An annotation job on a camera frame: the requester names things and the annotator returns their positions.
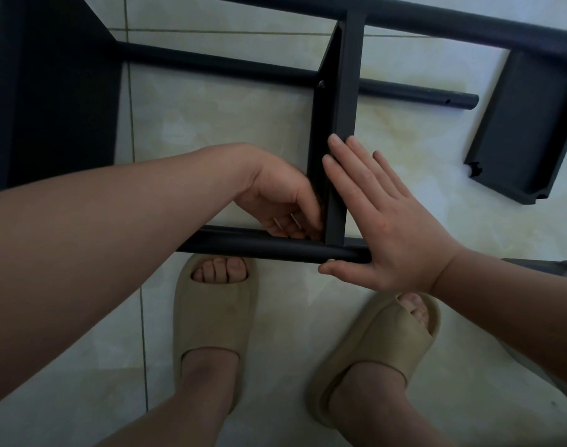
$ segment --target person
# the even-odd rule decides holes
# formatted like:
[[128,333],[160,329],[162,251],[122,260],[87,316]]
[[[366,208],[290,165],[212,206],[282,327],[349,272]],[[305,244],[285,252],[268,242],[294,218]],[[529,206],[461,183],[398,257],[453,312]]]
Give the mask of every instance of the person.
[[[567,382],[567,278],[469,250],[380,152],[329,138],[324,169],[369,264],[321,273],[375,290],[307,389],[310,414],[354,445],[450,445],[406,399],[434,340],[434,298]],[[272,235],[318,240],[320,208],[294,166],[245,143],[79,172],[0,192],[0,399],[132,294],[235,201]],[[212,445],[240,397],[257,302],[254,261],[193,256],[174,303],[175,395],[104,446]]]

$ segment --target floor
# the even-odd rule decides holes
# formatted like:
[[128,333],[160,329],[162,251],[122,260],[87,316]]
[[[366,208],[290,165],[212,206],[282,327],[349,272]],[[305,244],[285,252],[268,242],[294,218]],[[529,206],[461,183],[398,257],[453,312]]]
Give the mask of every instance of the floor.
[[[86,0],[119,40],[316,70],[329,20],[214,0]],[[567,0],[408,0],[567,29]],[[463,158],[506,59],[491,47],[368,27],[362,76],[480,95],[472,111],[361,97],[356,135],[380,148],[466,246],[499,257],[567,259],[567,156],[552,193],[522,206],[467,178]],[[125,66],[116,162],[248,141],[305,167],[311,94]],[[235,206],[214,224],[256,226]],[[359,235],[351,218],[348,235]],[[173,254],[119,308],[0,402],[0,446],[88,446],[173,392],[171,311],[189,255]],[[311,421],[302,390],[369,292],[316,265],[259,261],[247,387],[219,446],[346,445]],[[567,446],[567,400],[446,306],[408,396],[467,446]]]

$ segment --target tan slide sandal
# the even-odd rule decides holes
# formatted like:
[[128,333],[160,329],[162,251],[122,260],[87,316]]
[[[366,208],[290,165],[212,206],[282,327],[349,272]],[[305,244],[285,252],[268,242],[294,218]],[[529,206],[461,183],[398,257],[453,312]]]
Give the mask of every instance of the tan slide sandal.
[[192,272],[207,260],[222,255],[195,254],[180,272],[174,298],[174,385],[178,389],[182,376],[182,358],[200,347],[216,347],[240,356],[234,409],[242,394],[248,338],[257,308],[258,271],[254,259],[246,264],[245,281],[236,284],[205,284],[192,280]]
[[305,400],[309,413],[324,426],[334,428],[329,418],[329,398],[347,370],[356,362],[378,362],[411,379],[416,367],[434,342],[441,324],[441,311],[430,295],[418,293],[428,308],[428,331],[405,309],[397,297],[402,293],[377,293],[362,309],[345,337],[317,368]]

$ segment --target hand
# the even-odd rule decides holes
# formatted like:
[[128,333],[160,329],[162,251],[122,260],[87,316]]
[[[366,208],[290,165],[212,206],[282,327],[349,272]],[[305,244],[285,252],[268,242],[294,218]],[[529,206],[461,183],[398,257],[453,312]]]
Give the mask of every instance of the hand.
[[257,164],[250,188],[234,201],[275,237],[320,239],[320,206],[310,181],[287,161],[250,146]]
[[414,198],[379,151],[370,157],[354,136],[344,143],[335,134],[329,147],[339,163],[324,156],[325,172],[368,243],[372,262],[337,260],[318,271],[373,290],[430,292],[465,247]]

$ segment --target person's right hand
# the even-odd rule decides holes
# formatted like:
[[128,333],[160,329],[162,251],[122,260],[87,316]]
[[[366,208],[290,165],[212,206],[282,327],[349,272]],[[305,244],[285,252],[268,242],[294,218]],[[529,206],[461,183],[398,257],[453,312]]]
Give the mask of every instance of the person's right hand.
[[372,262],[334,260],[318,267],[351,284],[373,290],[430,292],[465,247],[410,193],[383,155],[372,157],[354,136],[332,134],[323,166],[368,243]]

